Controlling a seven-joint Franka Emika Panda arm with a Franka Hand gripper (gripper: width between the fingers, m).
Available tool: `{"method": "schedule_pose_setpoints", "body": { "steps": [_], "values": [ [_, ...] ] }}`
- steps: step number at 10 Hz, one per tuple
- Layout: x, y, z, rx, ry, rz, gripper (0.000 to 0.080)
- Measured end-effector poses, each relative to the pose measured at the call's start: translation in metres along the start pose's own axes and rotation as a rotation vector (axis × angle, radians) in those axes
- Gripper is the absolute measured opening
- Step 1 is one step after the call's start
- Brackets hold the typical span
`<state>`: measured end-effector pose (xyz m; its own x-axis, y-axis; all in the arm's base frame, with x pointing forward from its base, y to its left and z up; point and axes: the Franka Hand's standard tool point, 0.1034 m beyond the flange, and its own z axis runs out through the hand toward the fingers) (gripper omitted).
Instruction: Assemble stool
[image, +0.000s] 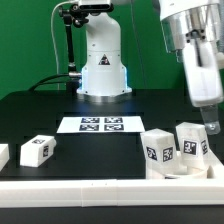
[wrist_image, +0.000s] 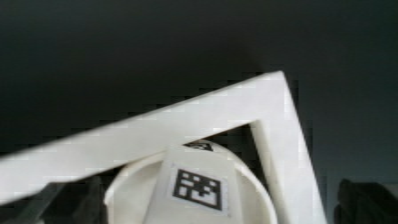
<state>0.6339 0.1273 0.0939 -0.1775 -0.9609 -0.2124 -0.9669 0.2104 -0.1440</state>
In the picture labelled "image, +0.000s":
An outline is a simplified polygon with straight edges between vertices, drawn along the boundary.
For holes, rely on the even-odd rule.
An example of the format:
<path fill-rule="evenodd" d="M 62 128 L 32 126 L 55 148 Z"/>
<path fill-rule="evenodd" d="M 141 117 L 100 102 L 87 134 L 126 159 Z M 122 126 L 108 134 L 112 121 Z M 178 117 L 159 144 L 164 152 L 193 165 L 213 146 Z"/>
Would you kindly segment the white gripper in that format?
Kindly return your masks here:
<path fill-rule="evenodd" d="M 201 107 L 207 134 L 218 134 L 218 106 L 213 104 L 223 100 L 223 87 L 213 46 L 210 42 L 191 40 L 183 48 L 182 56 L 192 105 Z"/>

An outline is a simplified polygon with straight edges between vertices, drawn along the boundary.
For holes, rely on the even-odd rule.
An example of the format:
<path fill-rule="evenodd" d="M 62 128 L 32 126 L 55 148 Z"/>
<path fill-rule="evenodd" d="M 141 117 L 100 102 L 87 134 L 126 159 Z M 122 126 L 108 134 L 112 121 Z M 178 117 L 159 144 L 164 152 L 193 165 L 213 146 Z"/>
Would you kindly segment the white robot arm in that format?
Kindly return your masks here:
<path fill-rule="evenodd" d="M 120 27 L 106 11 L 119 0 L 81 0 L 88 13 L 87 63 L 80 92 L 114 97 L 128 92 L 120 56 Z M 217 43 L 221 39 L 221 0 L 152 0 L 159 13 L 166 49 L 183 63 L 192 105 L 201 111 L 209 135 L 220 132 L 217 105 L 224 99 Z"/>

